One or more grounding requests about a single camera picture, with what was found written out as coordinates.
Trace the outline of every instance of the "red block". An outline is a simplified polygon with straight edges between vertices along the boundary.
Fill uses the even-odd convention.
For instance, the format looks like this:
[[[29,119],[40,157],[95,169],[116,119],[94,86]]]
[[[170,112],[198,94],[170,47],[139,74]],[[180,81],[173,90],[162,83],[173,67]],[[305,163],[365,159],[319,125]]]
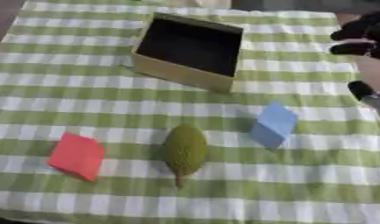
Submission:
[[[94,139],[65,133],[47,164],[66,174],[94,181],[103,158],[104,148]]]

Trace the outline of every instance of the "cube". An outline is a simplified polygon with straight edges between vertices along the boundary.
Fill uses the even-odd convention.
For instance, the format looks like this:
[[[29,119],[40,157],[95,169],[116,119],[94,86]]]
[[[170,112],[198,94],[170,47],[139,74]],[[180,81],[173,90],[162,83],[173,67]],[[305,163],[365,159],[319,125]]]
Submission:
[[[251,137],[265,148],[275,149],[292,133],[298,117],[278,102],[271,102],[257,118]]]
[[[94,181],[103,158],[104,148],[94,139],[65,133],[47,164],[76,178]]]

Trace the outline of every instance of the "cardboard box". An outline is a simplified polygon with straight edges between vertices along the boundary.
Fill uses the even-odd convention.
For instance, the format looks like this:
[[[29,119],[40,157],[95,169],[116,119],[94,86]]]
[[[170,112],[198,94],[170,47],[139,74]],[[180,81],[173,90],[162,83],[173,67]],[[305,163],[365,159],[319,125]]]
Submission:
[[[136,71],[229,92],[243,29],[155,12],[132,50]]]

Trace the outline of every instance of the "blue cube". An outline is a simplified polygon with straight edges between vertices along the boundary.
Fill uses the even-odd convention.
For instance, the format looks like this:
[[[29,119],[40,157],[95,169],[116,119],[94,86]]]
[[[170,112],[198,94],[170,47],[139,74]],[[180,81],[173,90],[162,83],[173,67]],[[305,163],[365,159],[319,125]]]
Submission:
[[[257,118],[251,137],[266,148],[275,149],[292,133],[298,117],[281,103],[271,102]]]

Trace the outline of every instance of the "green fruit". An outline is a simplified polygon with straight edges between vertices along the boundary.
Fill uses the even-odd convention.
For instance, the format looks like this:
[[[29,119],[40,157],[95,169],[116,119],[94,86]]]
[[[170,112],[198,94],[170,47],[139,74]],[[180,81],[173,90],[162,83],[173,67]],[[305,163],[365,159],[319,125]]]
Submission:
[[[171,131],[163,144],[164,160],[176,176],[176,186],[183,186],[183,176],[196,172],[207,156],[207,140],[198,129],[181,124]]]

